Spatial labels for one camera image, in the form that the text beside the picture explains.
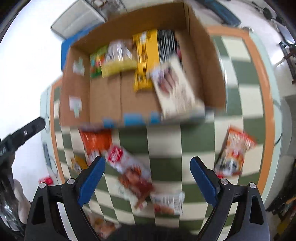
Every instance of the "floor tile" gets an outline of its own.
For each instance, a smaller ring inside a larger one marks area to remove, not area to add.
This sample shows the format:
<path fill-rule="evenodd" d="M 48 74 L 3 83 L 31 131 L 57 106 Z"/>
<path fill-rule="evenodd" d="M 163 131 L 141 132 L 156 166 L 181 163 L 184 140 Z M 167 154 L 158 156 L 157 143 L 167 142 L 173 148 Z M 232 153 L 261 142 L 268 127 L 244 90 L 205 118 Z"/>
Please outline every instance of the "floor tile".
<path fill-rule="evenodd" d="M 73 150 L 76 152 L 81 152 L 84 153 L 84 146 L 83 146 L 83 142 L 79 133 L 79 130 L 71 130 L 71 143 L 72 143 L 72 147 Z"/>
<path fill-rule="evenodd" d="M 63 143 L 63 135 L 62 132 L 56 131 L 55 132 L 56 136 L 56 142 L 57 142 L 57 148 L 58 150 L 63 150 L 64 149 L 64 143 Z"/>
<path fill-rule="evenodd" d="M 110 196 L 110 197 L 111 197 L 114 208 L 132 213 L 131 203 L 129 201 L 116 196 Z"/>
<path fill-rule="evenodd" d="M 257 144 L 265 142 L 265 117 L 244 118 L 244 131 L 255 139 Z"/>
<path fill-rule="evenodd" d="M 215 152 L 221 151 L 229 126 L 244 129 L 242 117 L 217 117 L 215 118 Z"/>
<path fill-rule="evenodd" d="M 100 205 L 98 204 L 98 202 L 90 200 L 89 201 L 89 207 L 90 207 L 92 212 L 103 215 L 102 210 L 101 210 Z"/>
<path fill-rule="evenodd" d="M 214 123 L 181 125 L 182 153 L 207 152 L 215 149 Z"/>
<path fill-rule="evenodd" d="M 186 153 L 182 156 L 182 183 L 195 183 L 190 171 L 190 161 L 195 156 L 198 156 L 207 168 L 214 168 L 215 152 Z"/>
<path fill-rule="evenodd" d="M 114 209 L 117 219 L 120 223 L 135 224 L 133 214 L 119 209 Z"/>
<path fill-rule="evenodd" d="M 132 154 L 148 153 L 146 127 L 119 129 L 120 144 Z"/>
<path fill-rule="evenodd" d="M 61 87 L 56 87 L 54 90 L 54 101 L 59 100 L 61 94 Z"/>
<path fill-rule="evenodd" d="M 69 167 L 72 166 L 71 159 L 74 159 L 74 152 L 72 149 L 65 149 L 66 161 Z"/>
<path fill-rule="evenodd" d="M 255 146 L 254 149 L 247 151 L 244 157 L 244 165 L 242 175 L 250 175 L 260 171 L 261 160 L 263 154 L 263 144 Z"/>
<path fill-rule="evenodd" d="M 65 150 L 57 150 L 57 153 L 58 153 L 59 161 L 67 164 Z"/>
<path fill-rule="evenodd" d="M 61 126 L 61 131 L 63 134 L 70 134 L 70 127 Z"/>
<path fill-rule="evenodd" d="M 179 219 L 176 218 L 155 218 L 156 226 L 165 226 L 170 228 L 179 227 Z"/>
<path fill-rule="evenodd" d="M 148 149 L 150 156 L 180 156 L 180 125 L 147 127 Z"/>
<path fill-rule="evenodd" d="M 237 76 L 238 84 L 258 85 L 259 79 L 255 66 L 252 62 L 232 60 L 232 64 Z"/>
<path fill-rule="evenodd" d="M 139 217 L 135 215 L 133 218 L 135 219 L 135 224 L 148 224 L 148 223 L 155 224 L 154 218 Z"/>
<path fill-rule="evenodd" d="M 212 40 L 214 40 L 214 43 L 216 44 L 218 50 L 219 50 L 219 53 L 221 56 L 227 56 L 228 57 L 228 53 L 227 53 L 227 50 L 225 48 L 225 45 L 222 41 L 222 38 L 221 36 L 211 36 L 212 37 Z"/>
<path fill-rule="evenodd" d="M 150 158 L 152 180 L 182 181 L 182 157 Z"/>
<path fill-rule="evenodd" d="M 135 211 L 135 208 L 133 206 L 131 207 L 131 209 L 133 211 L 134 217 L 154 219 L 154 206 L 152 202 L 148 202 L 147 206 L 140 212 Z"/>
<path fill-rule="evenodd" d="M 235 115 L 241 116 L 242 115 L 242 105 L 241 105 L 238 88 L 228 87 L 226 91 L 227 91 L 226 112 L 215 113 L 215 118 L 220 116 L 235 116 Z"/>
<path fill-rule="evenodd" d="M 54 118 L 58 119 L 59 118 L 59 100 L 54 102 Z"/>
<path fill-rule="evenodd" d="M 231 226 L 234 219 L 234 214 L 228 215 L 224 227 Z"/>
<path fill-rule="evenodd" d="M 187 230 L 199 230 L 201 229 L 203 219 L 200 220 L 180 220 L 179 228 Z"/>
<path fill-rule="evenodd" d="M 223 36 L 222 42 L 231 59 L 251 62 L 251 57 L 242 38 Z"/>
<path fill-rule="evenodd" d="M 59 119 L 54 119 L 54 131 L 61 131 L 61 126 L 59 124 Z"/>
<path fill-rule="evenodd" d="M 239 95 L 244 118 L 262 117 L 263 104 L 259 85 L 240 85 Z"/>
<path fill-rule="evenodd" d="M 207 203 L 184 203 L 182 209 L 183 215 L 180 215 L 180 220 L 203 219 L 207 210 Z"/>
<path fill-rule="evenodd" d="M 232 65 L 232 61 L 229 59 L 229 57 L 221 57 L 222 59 L 222 64 L 224 67 L 225 71 L 225 80 L 226 80 L 226 85 L 228 87 L 231 86 L 237 86 L 237 76 L 235 74 L 234 67 Z"/>
<path fill-rule="evenodd" d="M 156 193 L 180 193 L 182 190 L 182 182 L 164 182 L 152 181 Z"/>
<path fill-rule="evenodd" d="M 255 183 L 257 185 L 259 177 L 259 172 L 247 176 L 240 176 L 237 184 L 240 186 L 247 186 L 249 183 Z"/>
<path fill-rule="evenodd" d="M 112 200 L 108 192 L 104 192 L 98 189 L 94 190 L 94 192 L 99 204 L 103 204 L 104 206 L 113 208 Z"/>
<path fill-rule="evenodd" d="M 208 218 L 210 216 L 210 214 L 212 213 L 213 209 L 214 209 L 213 206 L 211 204 L 208 204 L 207 205 L 207 211 L 205 213 L 205 217 Z"/>
<path fill-rule="evenodd" d="M 182 191 L 185 193 L 184 203 L 205 202 L 197 184 L 182 184 Z"/>
<path fill-rule="evenodd" d="M 105 205 L 99 204 L 104 216 L 108 216 L 117 220 L 116 213 L 114 209 L 109 208 Z"/>
<path fill-rule="evenodd" d="M 100 179 L 98 185 L 96 186 L 96 188 L 101 190 L 101 191 L 108 192 L 106 177 L 104 175 L 101 177 L 101 179 Z"/>
<path fill-rule="evenodd" d="M 61 167 L 62 167 L 62 171 L 63 171 L 65 179 L 68 180 L 69 178 L 71 178 L 67 163 L 61 162 Z"/>
<path fill-rule="evenodd" d="M 120 173 L 112 168 L 109 164 L 106 164 L 104 173 L 115 177 L 118 177 L 120 175 Z"/>
<path fill-rule="evenodd" d="M 72 148 L 72 141 L 70 134 L 62 134 L 63 135 L 63 143 L 65 149 L 73 149 Z"/>
<path fill-rule="evenodd" d="M 150 170 L 150 158 L 148 154 L 134 154 L 134 158 L 141 162 L 147 170 Z"/>

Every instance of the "blue gripper pad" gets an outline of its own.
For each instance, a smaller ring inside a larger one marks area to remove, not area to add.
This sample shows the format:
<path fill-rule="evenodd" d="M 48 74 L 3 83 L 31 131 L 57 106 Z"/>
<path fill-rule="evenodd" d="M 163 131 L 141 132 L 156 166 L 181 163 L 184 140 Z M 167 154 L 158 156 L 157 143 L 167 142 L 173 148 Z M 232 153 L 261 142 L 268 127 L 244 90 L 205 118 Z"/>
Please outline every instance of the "blue gripper pad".
<path fill-rule="evenodd" d="M 90 201 L 92 194 L 94 193 L 94 190 L 96 189 L 104 171 L 105 171 L 105 158 L 104 157 L 97 157 L 100 158 L 96 165 L 93 167 L 92 171 L 87 176 L 84 183 L 81 185 L 79 189 L 79 197 L 78 197 L 78 204 L 80 207 L 83 206 L 83 204 L 86 204 Z"/>
<path fill-rule="evenodd" d="M 207 169 L 199 157 L 193 157 L 191 159 L 190 171 L 197 185 L 199 186 L 206 202 L 211 204 L 213 207 L 215 207 L 218 202 L 217 188 L 214 186 L 214 184 L 210 180 L 208 174 L 210 174 L 211 176 L 213 176 L 213 174 L 216 176 L 216 174 L 212 170 Z M 214 181 L 217 181 L 217 184 L 218 184 L 219 178 L 216 176 L 216 178 L 214 178 Z"/>

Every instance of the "label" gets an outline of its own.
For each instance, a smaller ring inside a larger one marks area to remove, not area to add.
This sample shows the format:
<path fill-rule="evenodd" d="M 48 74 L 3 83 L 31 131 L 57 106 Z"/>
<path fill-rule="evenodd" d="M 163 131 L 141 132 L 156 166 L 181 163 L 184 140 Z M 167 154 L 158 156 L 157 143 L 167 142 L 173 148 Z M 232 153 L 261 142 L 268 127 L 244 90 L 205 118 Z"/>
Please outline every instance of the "label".
<path fill-rule="evenodd" d="M 119 162 L 120 158 L 122 157 L 122 154 L 123 154 L 122 150 L 117 146 L 114 146 L 108 156 L 108 161 L 112 163 Z"/>

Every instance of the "orange snack bag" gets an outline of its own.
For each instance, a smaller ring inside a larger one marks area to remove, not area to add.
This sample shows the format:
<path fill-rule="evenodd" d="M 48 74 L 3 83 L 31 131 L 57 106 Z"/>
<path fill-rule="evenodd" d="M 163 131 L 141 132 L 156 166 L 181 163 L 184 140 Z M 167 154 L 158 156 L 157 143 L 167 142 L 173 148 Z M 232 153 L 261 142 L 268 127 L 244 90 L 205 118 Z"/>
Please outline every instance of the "orange snack bag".
<path fill-rule="evenodd" d="M 98 133 L 79 131 L 88 156 L 87 165 L 93 162 L 97 156 L 102 156 L 112 145 L 111 130 L 103 130 Z"/>
<path fill-rule="evenodd" d="M 230 126 L 227 141 L 219 155 L 214 171 L 219 178 L 240 175 L 244 164 L 244 155 L 254 148 L 256 142 L 246 132 Z"/>

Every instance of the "yellow package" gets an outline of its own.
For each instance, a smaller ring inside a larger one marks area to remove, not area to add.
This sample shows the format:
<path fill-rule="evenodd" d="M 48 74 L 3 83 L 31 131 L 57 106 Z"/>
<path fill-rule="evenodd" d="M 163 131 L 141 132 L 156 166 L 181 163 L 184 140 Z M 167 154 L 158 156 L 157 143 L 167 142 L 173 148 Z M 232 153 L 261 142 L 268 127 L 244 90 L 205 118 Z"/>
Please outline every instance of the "yellow package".
<path fill-rule="evenodd" d="M 134 90 L 152 89 L 152 81 L 146 74 L 178 52 L 174 32 L 154 29 L 133 35 L 133 41 L 138 53 Z"/>
<path fill-rule="evenodd" d="M 126 46 L 127 41 L 116 40 L 109 44 L 104 62 L 101 64 L 102 77 L 137 68 L 137 60 Z"/>

